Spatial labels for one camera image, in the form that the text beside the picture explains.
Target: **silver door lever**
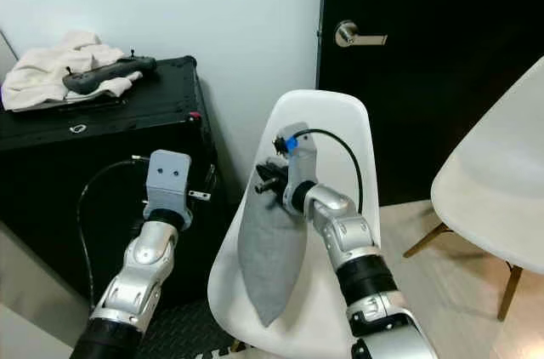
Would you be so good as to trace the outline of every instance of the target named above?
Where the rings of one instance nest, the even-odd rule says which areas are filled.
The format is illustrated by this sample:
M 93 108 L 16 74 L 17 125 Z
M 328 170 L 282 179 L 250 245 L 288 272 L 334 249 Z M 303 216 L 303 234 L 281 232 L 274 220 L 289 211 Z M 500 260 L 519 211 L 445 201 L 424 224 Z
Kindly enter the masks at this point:
M 361 36 L 357 25 L 351 20 L 338 23 L 334 32 L 334 40 L 340 47 L 350 46 L 383 46 L 388 39 L 384 36 Z

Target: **white chair seat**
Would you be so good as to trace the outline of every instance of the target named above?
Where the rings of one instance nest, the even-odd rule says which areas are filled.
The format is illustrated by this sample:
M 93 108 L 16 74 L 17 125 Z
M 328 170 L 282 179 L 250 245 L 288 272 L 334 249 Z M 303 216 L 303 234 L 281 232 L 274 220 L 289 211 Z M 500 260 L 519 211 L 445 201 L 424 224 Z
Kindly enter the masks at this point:
M 544 60 L 452 152 L 431 190 L 437 215 L 513 265 L 544 274 Z
M 311 128 L 332 131 L 352 148 L 365 186 L 363 215 L 379 243 L 376 171 L 365 107 L 351 96 L 327 91 L 300 90 L 283 95 L 263 132 L 256 163 L 275 155 L 271 142 L 280 128 L 300 121 Z M 357 202 L 354 166 L 348 154 L 329 137 L 315 135 L 314 140 L 318 179 Z M 346 305 L 325 246 L 313 227 L 309 228 L 303 266 L 286 310 L 268 328 L 261 324 L 247 296 L 238 263 L 238 231 L 245 199 L 244 196 L 208 282 L 208 300 L 218 324 L 239 340 L 286 358 L 351 357 L 354 338 L 345 315 Z

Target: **chair leg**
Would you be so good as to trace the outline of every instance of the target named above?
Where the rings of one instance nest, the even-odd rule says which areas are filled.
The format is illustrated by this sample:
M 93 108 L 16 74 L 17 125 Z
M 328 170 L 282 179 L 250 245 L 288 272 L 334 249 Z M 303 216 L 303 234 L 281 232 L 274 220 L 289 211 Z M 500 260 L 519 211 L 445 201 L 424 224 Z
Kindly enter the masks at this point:
M 402 254 L 405 258 L 410 258 L 415 253 L 421 251 L 427 244 L 429 244 L 435 237 L 439 236 L 440 234 L 451 231 L 450 228 L 445 225 L 444 223 L 440 223 L 436 227 L 433 228 L 432 231 L 430 231 L 424 238 L 422 238 L 419 242 L 417 242 L 412 248 L 410 248 L 408 251 L 406 251 L 404 254 Z
M 504 321 L 504 318 L 507 317 L 508 308 L 510 308 L 513 295 L 516 292 L 516 287 L 518 286 L 519 278 L 521 277 L 521 271 L 523 271 L 523 268 L 518 267 L 517 265 L 512 267 L 512 269 L 510 270 L 510 278 L 508 279 L 507 290 L 502 297 L 501 309 L 499 310 L 499 315 L 497 316 L 497 319 L 501 322 Z
M 241 350 L 246 349 L 246 344 L 244 344 L 241 340 L 235 339 L 232 341 L 232 345 L 230 346 L 231 352 L 240 352 Z

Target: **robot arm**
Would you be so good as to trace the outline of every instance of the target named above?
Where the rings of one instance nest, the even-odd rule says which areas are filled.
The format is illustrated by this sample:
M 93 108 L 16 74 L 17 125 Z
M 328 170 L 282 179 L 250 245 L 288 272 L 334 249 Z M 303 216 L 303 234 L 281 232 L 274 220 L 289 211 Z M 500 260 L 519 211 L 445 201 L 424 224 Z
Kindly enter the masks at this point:
M 178 233 L 190 226 L 185 205 L 190 157 L 170 151 L 151 154 L 148 203 L 137 238 L 128 244 L 121 271 L 111 281 L 76 343 L 71 359 L 119 359 L 136 355 L 173 269 Z
M 436 359 L 353 200 L 318 184 L 311 136 L 293 138 L 303 129 L 307 125 L 298 123 L 280 131 L 275 147 L 287 158 L 287 171 L 272 160 L 258 165 L 265 181 L 256 189 L 274 190 L 286 210 L 302 214 L 323 237 L 348 305 L 349 326 L 358 338 L 352 357 Z

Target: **white towel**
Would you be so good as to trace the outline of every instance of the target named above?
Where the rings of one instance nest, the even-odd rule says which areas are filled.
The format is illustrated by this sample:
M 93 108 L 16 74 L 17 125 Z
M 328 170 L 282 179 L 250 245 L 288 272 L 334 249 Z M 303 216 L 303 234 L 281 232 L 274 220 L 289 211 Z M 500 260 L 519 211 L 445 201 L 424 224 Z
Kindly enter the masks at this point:
M 104 81 L 86 95 L 70 91 L 62 83 L 62 77 L 67 66 L 72 72 L 83 72 L 113 64 L 122 56 L 119 48 L 102 44 L 96 34 L 88 31 L 71 31 L 52 48 L 31 48 L 6 75 L 2 86 L 3 107 L 28 111 L 92 100 L 102 94 L 119 97 L 132 87 L 132 81 L 142 77 L 141 72 Z

